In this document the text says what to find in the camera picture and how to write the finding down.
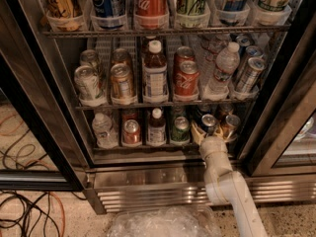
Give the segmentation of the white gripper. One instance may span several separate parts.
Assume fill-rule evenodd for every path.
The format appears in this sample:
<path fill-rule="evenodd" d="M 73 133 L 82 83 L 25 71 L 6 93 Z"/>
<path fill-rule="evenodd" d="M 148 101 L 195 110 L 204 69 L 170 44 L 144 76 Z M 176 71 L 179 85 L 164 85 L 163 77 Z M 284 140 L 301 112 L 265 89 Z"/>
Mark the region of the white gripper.
<path fill-rule="evenodd" d="M 193 142 L 199 147 L 199 153 L 202 160 L 206 164 L 225 164 L 229 161 L 228 150 L 222 138 L 224 138 L 224 131 L 219 124 L 214 132 L 215 136 L 205 138 L 206 133 L 202 130 L 195 121 L 191 124 L 191 133 Z"/>

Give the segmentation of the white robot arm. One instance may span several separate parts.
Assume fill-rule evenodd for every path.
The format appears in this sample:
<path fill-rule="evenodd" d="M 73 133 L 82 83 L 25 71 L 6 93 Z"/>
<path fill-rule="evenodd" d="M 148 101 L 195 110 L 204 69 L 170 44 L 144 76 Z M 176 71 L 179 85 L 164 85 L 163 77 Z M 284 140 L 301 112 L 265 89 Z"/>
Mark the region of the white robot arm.
<path fill-rule="evenodd" d="M 232 205 L 241 237 L 268 237 L 244 177 L 232 168 L 224 140 L 207 136 L 194 121 L 191 133 L 205 163 L 203 178 L 210 202 Z"/>

